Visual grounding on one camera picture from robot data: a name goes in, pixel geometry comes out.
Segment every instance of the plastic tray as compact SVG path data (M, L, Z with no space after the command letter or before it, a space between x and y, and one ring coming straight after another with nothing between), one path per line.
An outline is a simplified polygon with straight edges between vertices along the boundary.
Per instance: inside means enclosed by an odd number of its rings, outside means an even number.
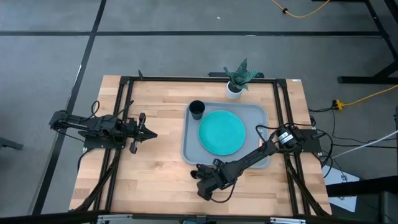
M228 156L218 156L207 151L200 143L198 128L202 121L194 120L189 112L189 108L185 109L184 129L182 137L182 157L189 164L206 164L212 165L214 159L220 159L223 162L238 160L259 147L260 137L255 127L258 124L268 125L268 117L266 111L257 104L249 103L225 103L215 101L204 101L206 106L202 119L212 111L225 110L234 113L243 122L246 130L246 138L243 146L234 154ZM264 138L268 138L268 130L262 129ZM268 165L269 158L266 157L257 162L251 168L264 168Z

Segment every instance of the round plate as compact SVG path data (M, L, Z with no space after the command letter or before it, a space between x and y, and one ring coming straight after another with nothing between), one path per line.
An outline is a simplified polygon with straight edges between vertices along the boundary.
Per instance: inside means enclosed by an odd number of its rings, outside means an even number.
M242 121L229 111L213 111L199 125L199 140L209 152L227 156L243 145L246 133Z

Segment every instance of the wooden table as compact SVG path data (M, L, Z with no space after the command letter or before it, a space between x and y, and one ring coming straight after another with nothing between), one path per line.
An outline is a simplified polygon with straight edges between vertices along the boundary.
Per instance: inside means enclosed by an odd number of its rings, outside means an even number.
M119 80L120 76L103 77L98 95L101 102L98 116L112 114ZM277 127L272 85L249 83L248 86L249 91L245 91L237 102L263 106L268 113L269 126ZM310 124L301 81L287 80L287 86L294 121ZM230 101L225 97L225 88L226 83L215 82L134 82L134 103L129 109L129 117L136 118L144 112L147 116L146 126L158 137L139 144L137 154L131 154L128 149L122 150L111 212L292 215L282 154L271 156L271 162L265 169L245 170L231 200L226 203L207 202L197 195L197 180L190 176L195 166L186 163L181 156L185 107L193 100ZM284 120L287 121L282 90L280 97ZM100 175L103 155L104 149L95 149L83 158L70 208L79 206L93 190ZM301 160L306 186L322 208L331 213L319 161L310 153L302 153ZM104 208L107 189L105 186L100 208ZM224 199L230 190L216 190L213 196L218 200ZM297 186L296 194L299 211L303 213Z

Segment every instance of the concrete floor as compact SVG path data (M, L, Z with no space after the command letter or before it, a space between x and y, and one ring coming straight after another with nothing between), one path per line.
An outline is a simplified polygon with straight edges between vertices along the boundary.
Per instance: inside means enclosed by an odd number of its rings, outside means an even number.
M279 2L305 14L320 2ZM398 29L382 1L371 1L398 49ZM91 30L100 0L0 0L0 30ZM306 19L284 16L268 0L108 1L99 30L377 30L366 6L331 2ZM0 217L26 215L52 147L48 121L64 109L87 44L87 37L0 37L0 136L24 144L22 151L0 150ZM235 67L267 78L299 78L308 107L324 108L383 90L388 85L340 85L341 75L374 75L392 62L380 38L362 37L97 37L74 114L88 115L103 75L196 76ZM397 90L336 113L336 135L368 140L395 130ZM331 132L331 113L314 114L317 127ZM351 144L351 141L336 143ZM326 139L322 140L325 150ZM394 142L384 145L395 146ZM66 138L44 206L65 212L76 178L82 144ZM335 154L349 148L335 148ZM363 149L338 159L343 170L369 179L397 174L396 151Z

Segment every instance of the cable connector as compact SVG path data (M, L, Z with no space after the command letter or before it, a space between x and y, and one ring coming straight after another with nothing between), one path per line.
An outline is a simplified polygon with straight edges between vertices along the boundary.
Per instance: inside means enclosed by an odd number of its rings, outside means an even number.
M334 105L334 110L342 110L343 109L343 103L340 102L340 100L333 100L333 105Z

